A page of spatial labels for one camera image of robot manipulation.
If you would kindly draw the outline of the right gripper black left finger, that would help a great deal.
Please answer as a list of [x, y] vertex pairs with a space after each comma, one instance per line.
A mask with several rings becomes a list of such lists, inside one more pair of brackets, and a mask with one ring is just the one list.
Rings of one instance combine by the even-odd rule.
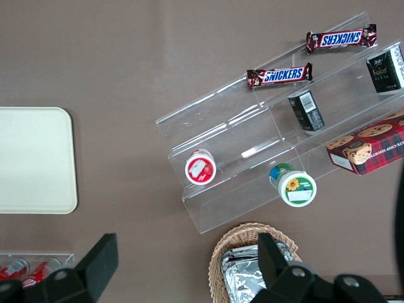
[[117, 235], [104, 234], [74, 268], [53, 272], [44, 281], [45, 302], [97, 302], [119, 264]]

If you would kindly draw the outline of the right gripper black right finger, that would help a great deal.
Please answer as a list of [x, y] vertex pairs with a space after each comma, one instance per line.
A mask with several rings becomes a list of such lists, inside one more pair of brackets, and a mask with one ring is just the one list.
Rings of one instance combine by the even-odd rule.
[[304, 302], [312, 291], [314, 275], [300, 265], [289, 265], [271, 234], [258, 236], [258, 265], [266, 288], [258, 302]]

